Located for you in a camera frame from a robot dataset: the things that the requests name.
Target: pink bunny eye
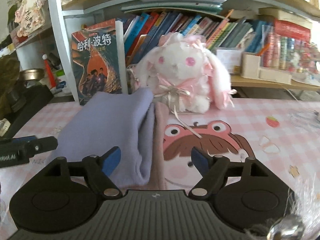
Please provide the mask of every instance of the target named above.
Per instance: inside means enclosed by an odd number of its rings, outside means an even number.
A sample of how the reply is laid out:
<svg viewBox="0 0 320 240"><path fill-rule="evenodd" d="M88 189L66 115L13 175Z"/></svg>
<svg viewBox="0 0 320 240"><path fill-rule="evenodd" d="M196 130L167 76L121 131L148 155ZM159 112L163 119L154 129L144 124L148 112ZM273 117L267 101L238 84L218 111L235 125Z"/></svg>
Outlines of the pink bunny eye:
<svg viewBox="0 0 320 240"><path fill-rule="evenodd" d="M187 64L187 66L192 67L192 66L195 65L195 63L196 63L196 61L195 61L195 59L194 59L193 57L187 57L187 58L186 58L186 64Z"/></svg>
<svg viewBox="0 0 320 240"><path fill-rule="evenodd" d="M160 57L158 61L159 61L159 64L163 64L163 62L164 62L164 57Z"/></svg>

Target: pink cartoon cheek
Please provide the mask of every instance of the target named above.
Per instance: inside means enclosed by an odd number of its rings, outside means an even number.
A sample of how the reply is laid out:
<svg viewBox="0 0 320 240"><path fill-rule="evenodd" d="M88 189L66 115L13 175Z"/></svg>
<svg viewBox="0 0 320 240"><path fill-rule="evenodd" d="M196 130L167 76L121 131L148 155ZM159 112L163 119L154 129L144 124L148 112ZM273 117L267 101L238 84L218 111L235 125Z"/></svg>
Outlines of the pink cartoon cheek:
<svg viewBox="0 0 320 240"><path fill-rule="evenodd" d="M189 67L193 67L195 65L196 61L193 57L187 57L186 58L186 65Z"/></svg>
<svg viewBox="0 0 320 240"><path fill-rule="evenodd" d="M183 179L188 175L188 167L184 167L182 165L175 165L170 167L169 173L171 178L174 179Z"/></svg>
<svg viewBox="0 0 320 240"><path fill-rule="evenodd" d="M158 60L159 64L163 64L164 62L164 57L160 57L159 60Z"/></svg>

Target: cartoon girl illustration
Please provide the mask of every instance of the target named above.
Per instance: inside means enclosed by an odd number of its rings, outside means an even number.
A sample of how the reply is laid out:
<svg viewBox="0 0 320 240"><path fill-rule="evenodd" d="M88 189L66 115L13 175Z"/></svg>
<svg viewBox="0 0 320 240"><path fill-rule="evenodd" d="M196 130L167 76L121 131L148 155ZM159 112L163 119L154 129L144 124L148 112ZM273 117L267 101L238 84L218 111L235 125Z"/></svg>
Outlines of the cartoon girl illustration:
<svg viewBox="0 0 320 240"><path fill-rule="evenodd" d="M232 162L244 162L246 157L255 157L248 141L241 135L232 134L230 126L223 121L200 126L196 122L192 128L202 136L201 139L177 124L167 125L164 131L164 174L169 189L188 190L202 178L191 162L193 147L202 149L210 156L224 155Z"/></svg>

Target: folded purple fabric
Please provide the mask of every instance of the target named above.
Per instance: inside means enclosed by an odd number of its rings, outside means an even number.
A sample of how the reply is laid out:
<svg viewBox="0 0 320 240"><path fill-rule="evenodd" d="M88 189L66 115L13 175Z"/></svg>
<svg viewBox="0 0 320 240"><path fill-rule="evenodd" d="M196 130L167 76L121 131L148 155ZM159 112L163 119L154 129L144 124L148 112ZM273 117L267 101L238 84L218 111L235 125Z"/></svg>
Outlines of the folded purple fabric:
<svg viewBox="0 0 320 240"><path fill-rule="evenodd" d="M149 88L132 95L98 92L60 132L58 147L47 162L59 156L81 161L119 146L121 161L110 176L113 183L118 187L148 183L155 120L152 99Z"/></svg>

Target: silver screw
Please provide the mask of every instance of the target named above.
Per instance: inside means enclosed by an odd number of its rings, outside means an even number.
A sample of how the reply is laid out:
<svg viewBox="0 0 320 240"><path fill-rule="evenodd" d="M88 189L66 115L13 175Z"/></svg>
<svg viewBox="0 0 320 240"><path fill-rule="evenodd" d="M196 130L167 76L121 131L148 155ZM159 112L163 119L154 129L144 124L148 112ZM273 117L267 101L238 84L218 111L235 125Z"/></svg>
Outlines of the silver screw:
<svg viewBox="0 0 320 240"><path fill-rule="evenodd" d="M116 188L107 188L103 193L108 197L115 197L119 195L120 191Z"/></svg>
<svg viewBox="0 0 320 240"><path fill-rule="evenodd" d="M204 188L194 188L191 193L194 196L205 196L208 192Z"/></svg>

